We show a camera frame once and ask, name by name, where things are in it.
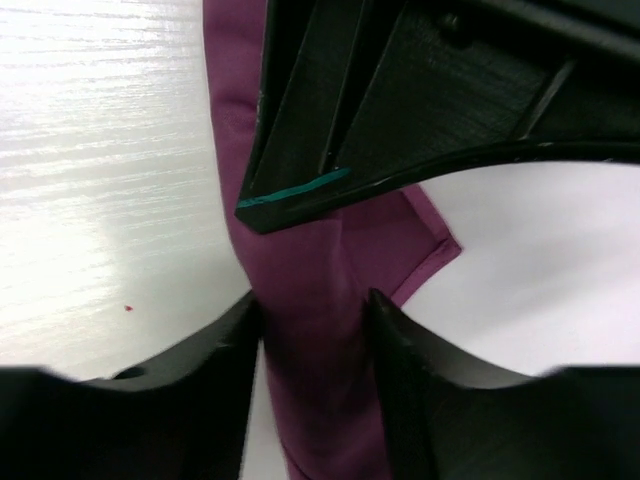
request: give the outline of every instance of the black object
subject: black object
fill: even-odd
[[[270,0],[236,216],[258,232],[459,170],[640,159],[640,4]]]
[[[640,478],[640,368],[533,379],[379,292],[365,317],[396,480]],[[0,478],[237,480],[261,322],[247,296],[113,380],[0,370]]]

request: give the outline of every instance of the teal stripe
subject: teal stripe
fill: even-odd
[[[327,183],[334,182],[344,177],[345,175],[348,175],[350,172],[351,172],[350,168],[341,168],[339,170],[334,170],[331,173],[322,175],[321,177],[315,178],[311,180],[309,183],[305,183],[303,185],[297,185],[295,187],[285,188],[275,193],[270,193],[269,195],[262,195],[260,197],[253,197],[253,198],[247,198],[246,200],[240,200],[238,202],[238,208],[247,208],[247,207],[253,207],[255,205],[261,205],[263,203],[277,202],[279,200],[284,200],[285,198],[300,195],[301,193],[311,192],[316,188],[320,188],[323,185],[326,185]]]

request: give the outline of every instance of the folded cloth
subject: folded cloth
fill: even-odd
[[[265,236],[234,217],[254,137],[265,7],[204,0],[204,40],[225,216],[267,316],[278,433],[292,479],[389,479],[363,301],[375,287],[403,303],[459,247],[418,186]]]

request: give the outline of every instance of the maroon fabric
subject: maroon fabric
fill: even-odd
[[[265,351],[293,479],[390,478],[362,337],[369,287],[402,303],[459,248],[419,187],[259,236],[233,216],[256,121],[265,0],[204,0],[218,171],[229,234],[267,314]]]

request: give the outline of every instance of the white surface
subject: white surface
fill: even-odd
[[[0,3],[1,364],[111,375],[248,288],[221,213],[201,29],[200,0]],[[523,373],[640,361],[640,170],[505,167],[427,188],[465,252],[412,316]],[[284,477],[268,400],[260,374],[251,480]]]

